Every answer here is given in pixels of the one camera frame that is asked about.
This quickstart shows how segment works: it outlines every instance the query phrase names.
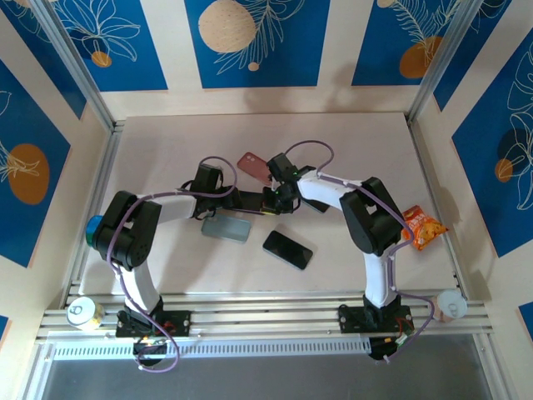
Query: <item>pink smartphone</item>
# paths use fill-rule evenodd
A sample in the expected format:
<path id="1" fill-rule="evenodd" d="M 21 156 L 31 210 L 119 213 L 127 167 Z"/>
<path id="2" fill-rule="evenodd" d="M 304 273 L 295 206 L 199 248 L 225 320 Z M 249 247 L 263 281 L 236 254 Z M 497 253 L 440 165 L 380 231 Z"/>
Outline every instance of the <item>pink smartphone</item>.
<path id="1" fill-rule="evenodd" d="M 253 152 L 247 152 L 237 163 L 237 167 L 254 177 L 265 186 L 271 185 L 270 170 L 267 162 L 256 156 Z"/>

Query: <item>orange snack bag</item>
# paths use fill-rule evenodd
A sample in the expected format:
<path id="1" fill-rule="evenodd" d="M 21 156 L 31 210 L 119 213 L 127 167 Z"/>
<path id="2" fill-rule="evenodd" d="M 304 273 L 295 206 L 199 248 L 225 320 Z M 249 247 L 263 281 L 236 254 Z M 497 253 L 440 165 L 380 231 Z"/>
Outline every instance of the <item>orange snack bag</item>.
<path id="1" fill-rule="evenodd" d="M 420 206 L 409 208 L 403 213 L 403 218 L 415 234 L 413 246 L 419 251 L 430 244 L 433 239 L 448 230 L 433 217 L 425 215 Z M 406 229 L 401 231 L 401 233 L 405 240 L 409 239 L 409 232 Z"/>

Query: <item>white tabletop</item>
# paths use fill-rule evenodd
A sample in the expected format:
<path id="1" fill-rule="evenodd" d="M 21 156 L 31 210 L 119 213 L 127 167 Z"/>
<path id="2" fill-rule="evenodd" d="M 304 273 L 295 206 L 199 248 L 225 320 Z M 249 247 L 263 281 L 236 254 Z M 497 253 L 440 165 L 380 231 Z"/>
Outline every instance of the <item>white tabletop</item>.
<path id="1" fill-rule="evenodd" d="M 157 193 L 194 178 L 198 162 L 222 156 L 234 165 L 245 152 L 268 160 L 295 142 L 321 139 L 336 151 L 325 173 L 347 179 L 380 178 L 402 211 L 419 204 L 434 214 L 411 136 L 401 113 L 280 114 L 190 117 L 133 117 L 126 121 L 102 213 L 118 190 Z M 310 144 L 289 158 L 298 167 L 320 165 L 328 151 Z M 238 171 L 241 190 L 262 184 Z M 232 172 L 224 168 L 226 183 Z M 148 258 L 152 279 L 161 293 L 305 292 L 363 290 L 363 256 L 350 238 L 341 212 L 320 214 L 302 206 L 277 217 L 225 212 L 252 223 L 245 244 L 205 237 L 196 220 L 158 226 Z M 272 229 L 310 248 L 314 257 L 305 271 L 262 249 Z M 444 240 L 423 252 L 404 248 L 397 256 L 396 280 L 403 289 L 454 288 L 452 261 Z M 121 289 L 105 262 L 91 251 L 82 293 L 119 294 Z"/>

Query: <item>vent grille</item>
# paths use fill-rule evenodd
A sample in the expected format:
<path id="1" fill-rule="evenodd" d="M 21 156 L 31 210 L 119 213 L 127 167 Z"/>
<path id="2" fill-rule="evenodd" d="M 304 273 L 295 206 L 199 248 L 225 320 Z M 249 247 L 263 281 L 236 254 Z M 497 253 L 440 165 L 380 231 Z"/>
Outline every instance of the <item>vent grille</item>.
<path id="1" fill-rule="evenodd" d="M 179 342 L 182 358 L 275 357 L 325 354 L 368 354 L 367 337 L 349 339 L 295 339 L 249 341 L 186 341 Z M 132 358 L 132 343 L 122 342 L 60 342 L 54 360 L 97 360 Z M 173 357 L 174 346 L 167 346 L 167 354 L 147 358 Z"/>

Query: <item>wall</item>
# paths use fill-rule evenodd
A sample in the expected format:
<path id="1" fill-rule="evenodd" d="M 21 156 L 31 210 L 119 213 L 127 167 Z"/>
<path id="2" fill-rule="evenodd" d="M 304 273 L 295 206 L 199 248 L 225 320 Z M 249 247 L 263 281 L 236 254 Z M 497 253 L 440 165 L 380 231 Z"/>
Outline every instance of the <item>wall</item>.
<path id="1" fill-rule="evenodd" d="M 48 77 L 2 12 L 0 38 L 0 60 L 22 84 L 24 90 L 30 93 L 38 107 L 70 145 L 55 192 L 49 193 L 53 198 L 31 260 L 27 265 L 21 265 L 19 262 L 0 257 L 0 315 L 9 318 L 8 329 L 3 333 L 0 349 L 0 398 L 4 399 L 13 398 L 17 392 L 43 311 L 58 305 L 58 297 L 67 278 L 69 258 L 77 244 L 77 235 L 88 207 L 90 190 L 107 134 L 90 107 L 85 107 L 78 117 L 74 111 L 75 107 L 59 92 L 57 83 Z M 9 107 L 16 107 L 14 100 L 13 98 Z M 12 109 L 8 108 L 0 118 L 0 135 L 3 142 L 17 140 L 26 134 L 17 129 L 16 125 L 8 127 L 3 122 L 11 111 Z M 22 126 L 24 120 L 31 120 L 33 115 L 22 115 L 19 118 Z M 46 134 L 43 125 L 33 128 L 33 134 Z M 51 174 L 56 155 L 54 151 L 47 155 Z M 0 185 L 2 190 L 9 188 L 7 179 Z M 0 194 L 0 203 L 12 202 L 12 198 L 8 196 L 13 193 Z M 6 214 L 14 213 L 9 207 L 3 207 L 2 210 Z M 18 214 L 17 217 L 21 218 L 21 223 L 24 222 L 24 214 Z"/>
<path id="2" fill-rule="evenodd" d="M 444 222 L 451 228 L 458 258 L 466 270 L 467 282 L 474 297 L 486 301 L 496 332 L 496 342 L 520 398 L 531 398 L 533 390 L 533 343 L 518 312 L 518 306 L 533 301 L 533 242 L 527 242 L 501 257 L 497 256 L 451 138 L 532 28 L 533 9 L 530 0 L 513 0 L 442 112 L 436 100 L 431 99 L 415 126 L 416 132 L 423 137 L 424 153 L 431 158 L 433 170 L 430 175 L 439 185 L 436 190 L 438 203 L 444 214 Z M 509 87 L 513 79 L 514 74 L 508 78 Z M 496 114 L 487 110 L 484 118 L 489 124 L 496 123 Z M 480 134 L 486 141 L 490 140 L 489 131 L 477 131 L 476 126 L 468 126 L 471 127 L 471 134 Z M 476 162 L 479 164 L 486 161 L 482 140 L 478 148 L 471 149 L 477 153 Z M 487 179 L 496 179 L 494 173 L 494 165 L 489 164 Z M 512 201 L 516 200 L 515 192 L 510 192 L 510 196 Z M 526 222 L 530 221 L 531 212 L 523 216 L 521 222 L 509 227 L 509 236 L 513 230 L 521 228 L 520 224 L 522 228 L 531 229 L 531 224 Z"/>
<path id="3" fill-rule="evenodd" d="M 95 21 L 97 15 L 127 21 L 118 28 L 106 20 L 91 37 L 87 31 L 96 24 L 84 22 L 72 2 L 53 6 L 113 115 L 124 119 L 407 111 L 459 1 L 420 0 L 427 14 L 417 3 L 96 0 L 87 6 Z M 288 11 L 281 10 L 283 4 Z M 412 8 L 416 24 L 406 23 L 401 4 Z M 266 7 L 272 14 L 264 13 Z M 429 27 L 427 20 L 437 15 L 441 23 Z M 264 40 L 258 42 L 265 20 Z M 413 32 L 416 26 L 429 28 Z"/>

